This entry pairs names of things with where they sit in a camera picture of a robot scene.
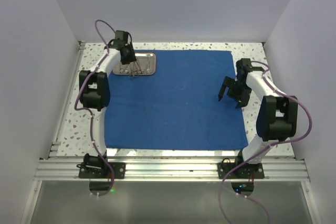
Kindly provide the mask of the blue cloth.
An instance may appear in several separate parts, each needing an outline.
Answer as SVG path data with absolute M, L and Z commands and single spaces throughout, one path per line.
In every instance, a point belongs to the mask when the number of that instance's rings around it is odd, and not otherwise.
M 243 113 L 218 98 L 235 76 L 232 54 L 215 50 L 157 50 L 156 71 L 130 78 L 109 75 L 104 117 L 108 148 L 238 150 L 247 146 Z

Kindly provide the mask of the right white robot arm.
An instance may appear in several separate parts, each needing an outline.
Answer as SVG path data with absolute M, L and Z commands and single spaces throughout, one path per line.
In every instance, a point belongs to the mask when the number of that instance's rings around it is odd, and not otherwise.
M 236 77 L 225 77 L 218 93 L 219 100 L 226 94 L 236 101 L 236 108 L 246 107 L 252 92 L 261 101 L 256 135 L 235 159 L 234 172 L 240 178 L 250 175 L 252 165 L 261 163 L 274 146 L 296 133 L 297 103 L 293 97 L 279 94 L 272 82 L 266 82 L 265 73 L 263 67 L 253 66 L 249 58 L 242 58 L 236 62 Z

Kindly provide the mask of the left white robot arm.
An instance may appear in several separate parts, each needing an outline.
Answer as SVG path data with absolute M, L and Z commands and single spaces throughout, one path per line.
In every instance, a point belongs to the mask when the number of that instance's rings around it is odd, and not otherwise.
M 110 88 L 108 76 L 118 64 L 129 64 L 136 61 L 132 36 L 127 31 L 117 30 L 115 37 L 105 43 L 103 55 L 89 70 L 79 73 L 79 93 L 75 101 L 75 110 L 86 110 L 90 114 L 89 136 L 91 150 L 86 157 L 93 156 L 98 160 L 93 162 L 90 171 L 97 178 L 104 178 L 109 172 L 104 154 L 103 120 L 107 106 L 110 103 Z

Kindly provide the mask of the steel instrument tray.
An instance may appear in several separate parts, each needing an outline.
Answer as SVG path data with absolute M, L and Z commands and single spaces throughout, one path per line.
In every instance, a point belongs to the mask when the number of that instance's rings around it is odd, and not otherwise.
M 156 71 L 156 54 L 153 52 L 136 52 L 136 61 L 128 65 L 118 63 L 113 68 L 113 74 L 120 76 L 150 76 Z

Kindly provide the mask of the large steel scissors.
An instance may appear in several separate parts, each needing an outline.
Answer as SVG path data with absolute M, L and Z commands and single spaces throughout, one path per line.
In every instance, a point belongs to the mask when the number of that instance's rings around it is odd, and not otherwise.
M 129 69 L 130 69 L 130 73 L 129 73 L 130 79 L 133 79 L 142 73 L 140 65 L 137 61 L 131 62 L 129 64 Z

